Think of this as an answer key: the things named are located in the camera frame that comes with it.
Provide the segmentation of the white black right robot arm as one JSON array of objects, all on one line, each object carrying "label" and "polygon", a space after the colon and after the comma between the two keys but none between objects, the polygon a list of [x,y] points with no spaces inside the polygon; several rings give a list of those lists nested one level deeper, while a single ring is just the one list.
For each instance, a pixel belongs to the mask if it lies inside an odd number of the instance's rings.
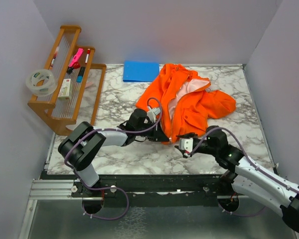
[{"label": "white black right robot arm", "polygon": [[229,144],[228,129],[211,126],[198,138],[194,133],[178,135],[177,149],[183,157],[196,153],[212,155],[219,166],[226,169],[219,189],[225,195],[243,194],[278,214],[284,223],[299,233],[299,184],[293,183],[266,169],[247,155],[241,143]]}]

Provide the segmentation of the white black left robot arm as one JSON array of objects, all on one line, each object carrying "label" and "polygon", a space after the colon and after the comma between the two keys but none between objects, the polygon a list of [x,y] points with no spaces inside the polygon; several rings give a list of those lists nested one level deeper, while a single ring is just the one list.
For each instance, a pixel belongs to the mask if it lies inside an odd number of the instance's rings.
[{"label": "white black left robot arm", "polygon": [[116,128],[95,129],[84,121],[58,146],[64,163],[83,181],[83,191],[96,196],[100,191],[99,175],[92,165],[96,154],[105,146],[127,146],[142,137],[153,142],[169,142],[160,126],[161,108],[148,112],[135,109],[130,118]]}]

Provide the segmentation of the orange zip jacket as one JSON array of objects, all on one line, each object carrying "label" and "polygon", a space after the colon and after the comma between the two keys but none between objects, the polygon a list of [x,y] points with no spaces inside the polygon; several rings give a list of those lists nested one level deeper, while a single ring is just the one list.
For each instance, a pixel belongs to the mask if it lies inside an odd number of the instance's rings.
[{"label": "orange zip jacket", "polygon": [[236,101],[220,91],[208,91],[211,82],[194,70],[180,67],[161,69],[156,79],[140,96],[136,107],[148,110],[162,107],[160,124],[172,143],[177,135],[194,132],[203,136],[208,119],[220,119],[236,110]]}]

